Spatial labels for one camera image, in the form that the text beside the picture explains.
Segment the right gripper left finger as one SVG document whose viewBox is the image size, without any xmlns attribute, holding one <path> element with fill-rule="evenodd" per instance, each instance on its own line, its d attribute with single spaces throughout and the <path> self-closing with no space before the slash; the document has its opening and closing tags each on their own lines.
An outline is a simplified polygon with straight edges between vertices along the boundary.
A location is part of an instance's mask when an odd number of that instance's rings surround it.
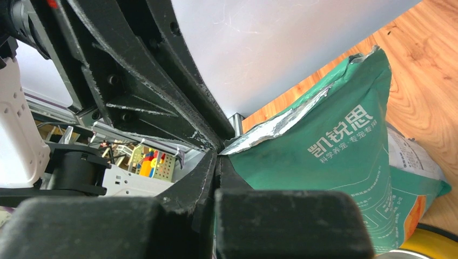
<svg viewBox="0 0 458 259">
<path fill-rule="evenodd" d="M 1 233 L 1 258 L 211 258 L 215 152 L 156 197 L 40 197 Z"/>
</svg>

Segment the green pet food bag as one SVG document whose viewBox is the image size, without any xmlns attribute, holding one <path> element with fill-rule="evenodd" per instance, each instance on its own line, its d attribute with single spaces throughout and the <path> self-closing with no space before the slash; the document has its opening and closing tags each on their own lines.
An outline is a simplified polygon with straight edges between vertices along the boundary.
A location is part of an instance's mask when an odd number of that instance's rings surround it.
<svg viewBox="0 0 458 259">
<path fill-rule="evenodd" d="M 417 142 L 386 122 L 391 78 L 378 46 L 349 56 L 222 155 L 254 189 L 348 194 L 375 253 L 397 249 L 451 186 Z"/>
</svg>

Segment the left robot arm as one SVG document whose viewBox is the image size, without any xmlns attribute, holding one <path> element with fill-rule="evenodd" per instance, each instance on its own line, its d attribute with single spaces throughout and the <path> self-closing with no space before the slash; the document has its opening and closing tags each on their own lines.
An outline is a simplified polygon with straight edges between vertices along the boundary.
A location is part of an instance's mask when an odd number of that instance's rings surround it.
<svg viewBox="0 0 458 259">
<path fill-rule="evenodd" d="M 41 190 L 52 158 L 84 153 L 45 143 L 21 86 L 23 42 L 51 60 L 80 125 L 219 151 L 234 129 L 203 82 L 171 1 L 1 1 L 1 205 L 34 196 L 105 193 L 99 174 Z"/>
</svg>

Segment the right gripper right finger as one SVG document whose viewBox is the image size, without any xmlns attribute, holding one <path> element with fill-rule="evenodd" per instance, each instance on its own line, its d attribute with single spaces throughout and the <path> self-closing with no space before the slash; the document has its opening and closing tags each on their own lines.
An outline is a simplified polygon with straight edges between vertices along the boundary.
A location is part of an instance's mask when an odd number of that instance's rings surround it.
<svg viewBox="0 0 458 259">
<path fill-rule="evenodd" d="M 254 190 L 220 156 L 215 169 L 217 258 L 373 258 L 351 197 L 321 190 Z"/>
</svg>

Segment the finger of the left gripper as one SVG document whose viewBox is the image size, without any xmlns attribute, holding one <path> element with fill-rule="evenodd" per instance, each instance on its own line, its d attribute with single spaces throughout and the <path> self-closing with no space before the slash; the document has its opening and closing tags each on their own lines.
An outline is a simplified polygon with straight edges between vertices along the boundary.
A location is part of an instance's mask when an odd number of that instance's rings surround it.
<svg viewBox="0 0 458 259">
<path fill-rule="evenodd" d="M 134 35 L 222 140 L 235 131 L 205 85 L 181 33 L 171 1 L 118 1 Z"/>
<path fill-rule="evenodd" d="M 126 133 L 220 151 L 224 141 L 134 35 L 117 2 L 28 2 L 72 111 L 96 110 Z"/>
</svg>

